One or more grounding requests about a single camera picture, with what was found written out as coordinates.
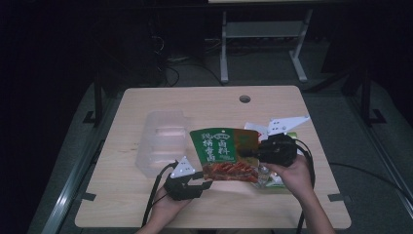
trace table hole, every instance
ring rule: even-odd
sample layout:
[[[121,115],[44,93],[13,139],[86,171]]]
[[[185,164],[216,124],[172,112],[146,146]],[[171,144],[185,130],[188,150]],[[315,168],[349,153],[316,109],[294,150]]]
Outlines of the table hole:
[[[240,102],[249,103],[250,101],[251,101],[251,97],[249,97],[249,96],[240,96]]]

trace black cable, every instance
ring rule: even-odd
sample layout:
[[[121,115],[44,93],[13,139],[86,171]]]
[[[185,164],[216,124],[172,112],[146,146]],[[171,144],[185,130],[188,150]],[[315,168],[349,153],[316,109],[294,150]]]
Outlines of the black cable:
[[[173,86],[175,86],[175,85],[178,83],[178,81],[179,81],[179,78],[180,78],[179,72],[178,72],[176,69],[173,69],[173,68],[170,67],[170,66],[166,66],[165,68],[166,68],[166,69],[169,69],[169,70],[171,70],[171,71],[173,71],[173,72],[175,72],[175,74],[176,74],[176,80],[175,80],[172,84],[169,82],[168,76],[166,75],[166,77],[165,77],[167,84],[168,84],[170,87],[173,87]]]
[[[207,67],[204,66],[204,65],[192,63],[192,64],[175,64],[174,66],[198,66],[198,67],[201,67],[201,68],[209,71],[209,73],[212,74],[212,76],[215,78],[215,80],[217,80],[218,83],[219,83],[221,86],[224,86],[224,84],[221,82],[221,80],[218,78],[218,76],[216,76],[215,73],[213,73],[212,70],[210,70],[209,68],[207,68]]]
[[[311,181],[311,184],[312,184],[312,186],[313,186],[313,188],[314,188],[314,186],[315,186],[315,184],[316,184],[316,172],[315,172],[315,170],[314,170],[313,155],[312,155],[312,153],[311,153],[311,151],[310,151],[310,148],[307,146],[307,144],[305,144],[303,141],[301,141],[301,140],[299,140],[299,139],[296,139],[295,141],[300,142],[300,143],[303,144],[303,145],[306,147],[306,149],[307,149],[307,150],[304,150],[304,148],[301,147],[300,145],[298,145],[298,144],[296,145],[297,148],[304,154],[304,156],[305,156],[306,159],[307,159],[307,162],[308,162],[308,164],[309,164],[309,171],[310,171],[310,181]],[[301,212],[301,214],[300,214],[300,219],[298,220],[298,225],[297,225],[297,229],[296,229],[296,232],[295,232],[296,234],[300,234],[300,233],[301,233],[301,230],[303,229],[304,219],[305,219],[305,217],[304,217],[304,212]]]
[[[403,194],[403,196],[407,199],[407,201],[409,201],[410,205],[413,205],[412,198],[403,189],[401,189],[397,184],[395,184],[394,182],[390,181],[389,179],[387,179],[387,178],[385,178],[381,175],[373,174],[373,173],[369,172],[368,170],[358,168],[358,167],[355,167],[355,166],[352,166],[352,165],[341,164],[341,163],[328,163],[328,164],[331,165],[331,166],[340,166],[340,167],[354,169],[354,170],[363,172],[365,174],[371,175],[373,177],[376,177],[376,178],[384,181],[386,184],[390,185],[391,187],[397,189],[401,194]]]
[[[150,213],[150,211],[151,211],[151,209],[152,209],[152,207],[153,207],[153,205],[154,205],[153,200],[154,200],[154,198],[155,198],[156,192],[158,191],[158,186],[159,186],[159,183],[160,183],[160,181],[161,181],[162,174],[163,174],[168,168],[175,168],[176,165],[178,165],[178,162],[177,162],[177,161],[175,161],[174,163],[170,163],[170,164],[166,165],[166,166],[161,170],[161,172],[156,176],[154,186],[152,187],[151,195],[149,196],[148,204],[146,205],[145,215],[143,216],[143,220],[142,220],[142,227],[143,227],[144,225],[146,225],[146,222],[147,222],[147,220],[148,220],[149,213]]]

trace green snack package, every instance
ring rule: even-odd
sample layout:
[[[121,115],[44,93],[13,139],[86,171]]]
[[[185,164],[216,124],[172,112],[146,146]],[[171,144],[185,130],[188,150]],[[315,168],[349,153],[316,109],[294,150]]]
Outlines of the green snack package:
[[[238,154],[239,149],[258,148],[258,132],[211,128],[192,131],[190,136],[203,166],[205,179],[258,181],[258,160],[242,158]]]

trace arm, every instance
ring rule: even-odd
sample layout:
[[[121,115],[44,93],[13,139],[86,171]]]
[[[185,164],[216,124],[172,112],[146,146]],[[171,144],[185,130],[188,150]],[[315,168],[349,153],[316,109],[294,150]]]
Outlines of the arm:
[[[170,196],[165,196],[167,191],[161,187],[155,195],[154,201],[158,201],[153,207],[149,221],[140,228],[136,234],[156,234],[175,219],[178,213],[192,200],[174,201]]]
[[[310,233],[335,233],[311,185],[309,166],[304,156],[297,155],[294,163],[288,168],[275,164],[262,165],[277,173],[288,190],[297,198]]]

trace clear plastic container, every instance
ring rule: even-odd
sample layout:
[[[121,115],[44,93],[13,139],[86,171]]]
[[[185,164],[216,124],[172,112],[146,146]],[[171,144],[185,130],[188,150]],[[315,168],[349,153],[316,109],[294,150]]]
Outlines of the clear plastic container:
[[[137,150],[136,166],[146,177],[186,155],[187,123],[181,110],[157,110],[148,114]]]

